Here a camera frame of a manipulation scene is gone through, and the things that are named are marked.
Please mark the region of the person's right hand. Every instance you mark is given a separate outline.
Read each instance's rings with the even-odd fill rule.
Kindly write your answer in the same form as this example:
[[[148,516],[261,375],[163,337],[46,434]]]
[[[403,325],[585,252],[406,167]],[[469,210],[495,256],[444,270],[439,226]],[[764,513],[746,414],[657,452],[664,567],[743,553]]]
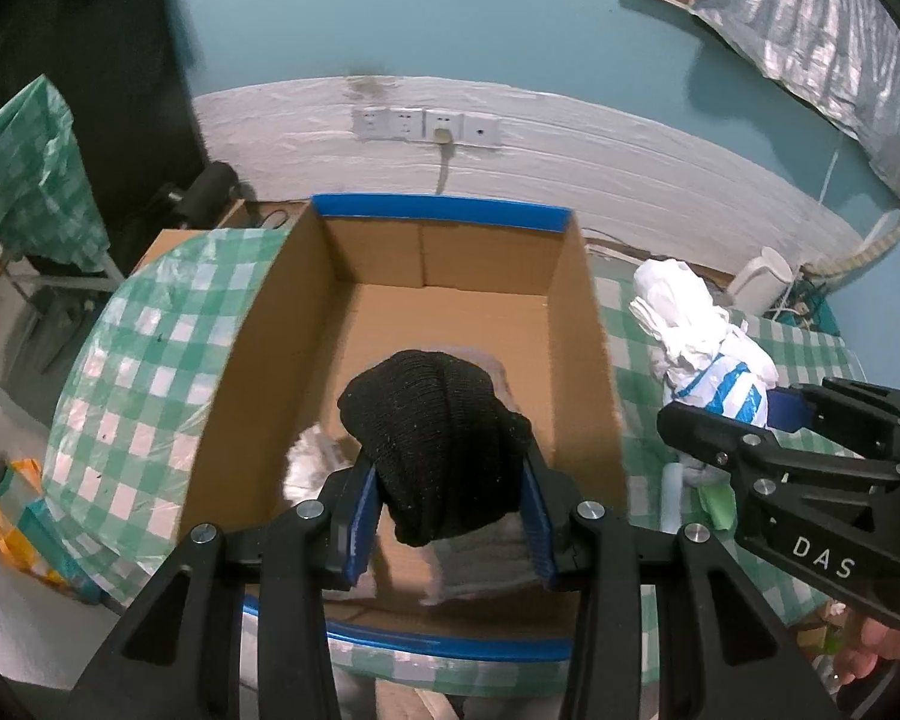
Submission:
[[[865,679],[881,660],[900,661],[900,629],[852,611],[844,626],[844,643],[834,660],[839,684]]]

